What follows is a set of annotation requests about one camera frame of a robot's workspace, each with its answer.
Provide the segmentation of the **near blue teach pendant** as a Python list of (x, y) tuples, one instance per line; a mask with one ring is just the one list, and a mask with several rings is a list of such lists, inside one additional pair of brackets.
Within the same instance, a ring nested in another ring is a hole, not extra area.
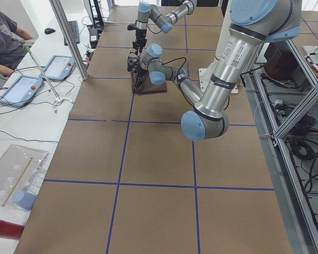
[(42, 86), (42, 78), (22, 75), (0, 96), (0, 104), (23, 107), (33, 100)]

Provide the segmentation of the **wooden stick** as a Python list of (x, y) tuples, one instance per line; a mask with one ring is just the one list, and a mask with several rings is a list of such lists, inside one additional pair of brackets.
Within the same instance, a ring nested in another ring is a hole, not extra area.
[(28, 163), (26, 164), (26, 166), (23, 168), (23, 170), (21, 171), (21, 173), (19, 174), (19, 176), (17, 177), (16, 181), (14, 182), (14, 184), (12, 185), (10, 191), (8, 192), (6, 198), (2, 201), (1, 203), (1, 207), (4, 207), (7, 204), (7, 201), (10, 199), (12, 193), (14, 192), (15, 188), (17, 187), (18, 183), (20, 182), (21, 178), (23, 177), (24, 173), (26, 172), (26, 170), (28, 169), (30, 163), (33, 161), (33, 158), (30, 157), (28, 160)]

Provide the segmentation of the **brown t-shirt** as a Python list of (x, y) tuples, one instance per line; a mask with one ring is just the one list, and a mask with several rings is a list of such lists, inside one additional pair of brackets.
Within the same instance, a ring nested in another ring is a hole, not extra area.
[(147, 94), (157, 94), (157, 93), (166, 93), (167, 92), (166, 82), (164, 82), (161, 85), (153, 85), (151, 83), (148, 72), (145, 75), (145, 77), (143, 78), (144, 82), (143, 82), (141, 90), (134, 90), (135, 79), (136, 79), (136, 70), (133, 69), (131, 71), (131, 87), (132, 87), (132, 92), (134, 94), (147, 95)]

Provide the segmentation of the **aluminium frame post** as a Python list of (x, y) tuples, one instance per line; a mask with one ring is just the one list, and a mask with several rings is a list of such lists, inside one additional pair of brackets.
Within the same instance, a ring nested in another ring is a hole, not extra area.
[(55, 14), (56, 20), (59, 24), (59, 27), (63, 33), (63, 36), (67, 41), (67, 45), (69, 47), (72, 57), (75, 60), (75, 63), (76, 63), (77, 69), (79, 70), (81, 78), (83, 80), (87, 80), (87, 78), (89, 77), (87, 68), (83, 62), (78, 46), (70, 30), (68, 20), (67, 20), (65, 11), (61, 5), (61, 2), (59, 0), (49, 0), (49, 2)]

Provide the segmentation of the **black box white label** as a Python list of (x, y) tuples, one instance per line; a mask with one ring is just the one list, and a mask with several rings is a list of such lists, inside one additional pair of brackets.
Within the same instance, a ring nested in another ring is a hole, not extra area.
[(89, 28), (89, 41), (92, 49), (95, 49), (99, 41), (99, 33), (96, 28)]

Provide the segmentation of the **silver rod green tip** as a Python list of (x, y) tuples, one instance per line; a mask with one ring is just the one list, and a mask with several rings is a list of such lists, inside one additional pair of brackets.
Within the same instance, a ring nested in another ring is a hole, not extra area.
[(53, 106), (53, 109), (54, 109), (54, 112), (57, 114), (58, 112), (58, 109), (57, 107), (59, 105), (61, 105), (63, 103), (63, 101), (69, 101), (70, 103), (74, 104), (73, 100), (69, 97), (63, 97), (63, 96), (60, 96), (57, 91), (55, 90), (54, 86), (52, 85), (51, 81), (49, 80), (49, 78), (47, 77), (47, 75), (45, 74), (43, 68), (40, 66), (39, 62), (37, 61), (37, 59), (35, 58), (35, 56), (33, 55), (30, 47), (26, 46), (25, 47), (27, 52), (29, 53), (29, 55), (31, 56), (31, 58), (33, 59), (33, 61), (35, 62), (35, 64), (37, 65), (38, 69), (40, 70), (41, 74), (43, 75), (43, 78), (46, 80), (47, 84), (50, 86), (52, 92), (54, 93), (55, 95), (55, 100), (52, 104)]

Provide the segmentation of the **person in grey shirt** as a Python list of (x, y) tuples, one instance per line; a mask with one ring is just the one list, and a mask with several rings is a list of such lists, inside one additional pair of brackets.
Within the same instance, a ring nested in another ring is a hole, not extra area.
[(0, 74), (10, 76), (27, 53), (23, 43), (14, 38), (17, 35), (23, 40), (32, 40), (33, 37), (15, 21), (0, 11)]

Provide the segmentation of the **blue teach pendant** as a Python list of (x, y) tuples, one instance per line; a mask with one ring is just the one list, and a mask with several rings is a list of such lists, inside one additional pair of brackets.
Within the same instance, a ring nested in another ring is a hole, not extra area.
[(63, 81), (71, 74), (74, 66), (73, 57), (54, 55), (43, 70), (49, 80)]
[(23, 107), (33, 100), (42, 86), (42, 78), (22, 75), (0, 96), (0, 104)]

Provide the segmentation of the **clear plastic bag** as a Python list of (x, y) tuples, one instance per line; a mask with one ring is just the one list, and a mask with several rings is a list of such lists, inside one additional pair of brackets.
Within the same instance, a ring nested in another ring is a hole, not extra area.
[(44, 169), (43, 164), (48, 159), (49, 152), (11, 145), (0, 158), (0, 206), (30, 157), (33, 158), (33, 161), (30, 163), (5, 206), (24, 210), (14, 203), (13, 196), (15, 193), (26, 191), (36, 196), (38, 195), (41, 184), (46, 176), (47, 171)]

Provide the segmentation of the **red cylinder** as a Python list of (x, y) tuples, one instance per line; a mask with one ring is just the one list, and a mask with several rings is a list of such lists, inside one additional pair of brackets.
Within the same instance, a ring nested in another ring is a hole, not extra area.
[(23, 225), (0, 220), (0, 238), (20, 240), (23, 230)]

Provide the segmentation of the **far blue teach pendant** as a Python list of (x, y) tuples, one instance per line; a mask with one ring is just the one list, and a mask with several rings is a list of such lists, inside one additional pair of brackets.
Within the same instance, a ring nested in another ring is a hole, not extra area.
[(71, 74), (74, 66), (73, 57), (54, 55), (43, 70), (49, 80), (63, 81)]

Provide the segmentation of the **light blue cup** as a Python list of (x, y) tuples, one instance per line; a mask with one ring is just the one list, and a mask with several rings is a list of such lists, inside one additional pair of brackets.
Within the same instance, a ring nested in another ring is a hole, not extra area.
[(19, 191), (13, 196), (14, 203), (17, 204), (20, 208), (27, 211), (32, 210), (36, 199), (37, 196), (35, 194), (26, 191)]

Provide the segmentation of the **aluminium side frame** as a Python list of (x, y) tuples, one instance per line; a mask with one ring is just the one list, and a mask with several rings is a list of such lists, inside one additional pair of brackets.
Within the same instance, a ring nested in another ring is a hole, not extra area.
[(293, 253), (318, 253), (318, 36), (258, 49), (241, 76)]

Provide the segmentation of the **black keyboard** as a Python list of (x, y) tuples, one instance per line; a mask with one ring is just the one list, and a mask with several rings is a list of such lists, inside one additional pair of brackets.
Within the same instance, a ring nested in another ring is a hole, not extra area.
[(80, 43), (80, 33), (77, 21), (68, 21), (68, 25), (76, 44)]

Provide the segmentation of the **black computer mouse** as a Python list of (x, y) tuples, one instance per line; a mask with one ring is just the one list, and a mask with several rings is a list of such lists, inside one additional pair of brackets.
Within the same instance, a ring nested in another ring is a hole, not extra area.
[(56, 30), (53, 29), (53, 28), (46, 28), (46, 29), (44, 30), (44, 33), (47, 34), (47, 35), (52, 34), (52, 33), (54, 33), (54, 32), (56, 32)]

